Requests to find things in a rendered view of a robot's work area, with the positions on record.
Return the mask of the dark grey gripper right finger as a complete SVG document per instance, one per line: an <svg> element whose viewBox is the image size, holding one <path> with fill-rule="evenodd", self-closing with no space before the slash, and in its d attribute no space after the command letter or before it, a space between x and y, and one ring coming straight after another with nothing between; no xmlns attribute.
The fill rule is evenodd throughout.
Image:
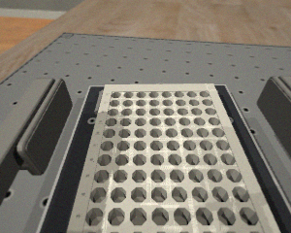
<svg viewBox="0 0 291 233"><path fill-rule="evenodd" d="M291 76L272 76L257 106L291 157Z"/></svg>

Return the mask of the black rectangular plate nest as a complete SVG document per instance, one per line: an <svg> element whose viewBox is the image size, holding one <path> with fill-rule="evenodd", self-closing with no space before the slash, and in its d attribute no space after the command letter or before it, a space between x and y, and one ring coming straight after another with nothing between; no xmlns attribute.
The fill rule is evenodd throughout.
<svg viewBox="0 0 291 233"><path fill-rule="evenodd" d="M280 233L291 233L291 207L226 84L215 84ZM66 233L104 85L90 85L36 233Z"/></svg>

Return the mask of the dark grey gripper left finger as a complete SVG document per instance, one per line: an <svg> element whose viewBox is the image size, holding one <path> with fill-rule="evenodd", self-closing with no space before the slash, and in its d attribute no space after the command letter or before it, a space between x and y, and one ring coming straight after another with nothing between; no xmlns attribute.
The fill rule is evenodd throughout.
<svg viewBox="0 0 291 233"><path fill-rule="evenodd" d="M41 176L71 112L63 79L35 79L0 125L0 206L19 170Z"/></svg>

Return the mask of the white well plate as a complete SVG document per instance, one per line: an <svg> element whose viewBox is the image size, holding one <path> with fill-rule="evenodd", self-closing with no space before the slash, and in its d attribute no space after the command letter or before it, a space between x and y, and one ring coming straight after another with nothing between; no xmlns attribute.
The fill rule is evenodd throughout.
<svg viewBox="0 0 291 233"><path fill-rule="evenodd" d="M105 84L66 233L280 231L214 84L169 83Z"/></svg>

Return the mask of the grey perforated breadboard plate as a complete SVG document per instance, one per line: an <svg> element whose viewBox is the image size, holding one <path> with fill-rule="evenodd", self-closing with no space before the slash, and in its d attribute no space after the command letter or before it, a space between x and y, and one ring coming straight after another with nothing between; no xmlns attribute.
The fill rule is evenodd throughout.
<svg viewBox="0 0 291 233"><path fill-rule="evenodd" d="M0 124L35 79L63 79L73 103L45 173L18 171L0 233L37 232L90 85L226 84L291 206L291 157L256 104L272 76L291 76L291 47L63 32L0 82Z"/></svg>

